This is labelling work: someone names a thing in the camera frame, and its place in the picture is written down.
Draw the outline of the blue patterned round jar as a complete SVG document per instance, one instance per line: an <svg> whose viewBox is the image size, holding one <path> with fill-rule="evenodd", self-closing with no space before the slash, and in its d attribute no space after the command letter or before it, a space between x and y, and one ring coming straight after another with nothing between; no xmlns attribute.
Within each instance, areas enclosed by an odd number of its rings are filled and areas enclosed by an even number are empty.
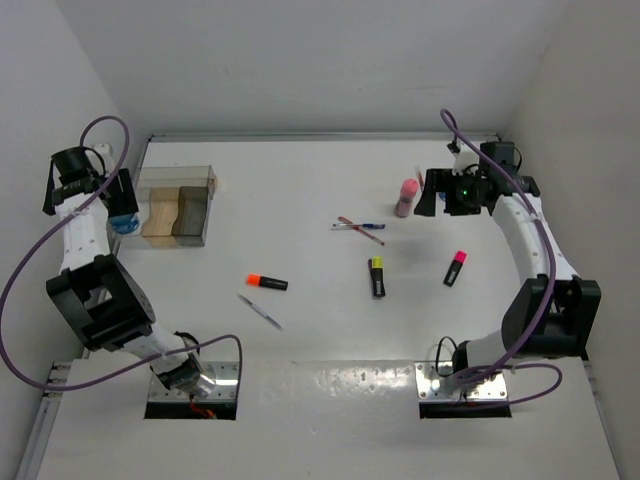
<svg viewBox="0 0 640 480"><path fill-rule="evenodd" d="M137 213L131 213L112 216L109 224L117 235L130 235L138 230L140 221Z"/></svg>

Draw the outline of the orange cap highlighter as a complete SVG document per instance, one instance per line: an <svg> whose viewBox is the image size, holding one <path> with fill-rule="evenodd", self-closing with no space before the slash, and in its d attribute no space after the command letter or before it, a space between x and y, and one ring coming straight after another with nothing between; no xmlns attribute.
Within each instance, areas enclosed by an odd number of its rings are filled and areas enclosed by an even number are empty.
<svg viewBox="0 0 640 480"><path fill-rule="evenodd" d="M286 291L288 289L288 282L285 280L275 279L258 274L249 274L246 279L246 283L250 286L268 288L279 291Z"/></svg>

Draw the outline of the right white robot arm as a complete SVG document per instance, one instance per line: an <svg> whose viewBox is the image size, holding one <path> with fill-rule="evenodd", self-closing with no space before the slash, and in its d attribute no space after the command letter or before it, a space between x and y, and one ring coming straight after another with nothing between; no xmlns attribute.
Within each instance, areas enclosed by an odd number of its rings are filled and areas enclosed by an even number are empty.
<svg viewBox="0 0 640 480"><path fill-rule="evenodd" d="M474 151L476 163L427 170L414 209L418 216L435 216L436 197L442 194L450 216L488 212L506 239L521 282L500 328L456 347L451 378L459 385L479 382L514 360L584 356L602 298L599 284L583 278L561 252L535 180L503 163L505 150L496 142Z"/></svg>

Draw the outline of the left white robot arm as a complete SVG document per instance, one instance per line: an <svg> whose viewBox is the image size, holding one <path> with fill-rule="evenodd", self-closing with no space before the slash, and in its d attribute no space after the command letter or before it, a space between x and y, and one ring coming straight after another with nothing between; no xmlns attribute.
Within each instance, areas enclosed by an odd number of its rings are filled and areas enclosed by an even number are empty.
<svg viewBox="0 0 640 480"><path fill-rule="evenodd" d="M195 338L157 325L150 300L111 251L111 233L139 227L130 172L109 171L113 158L108 144L51 157L43 210L63 224L64 254L59 274L46 283L47 294L86 349L148 360L166 389L204 397L213 383Z"/></svg>

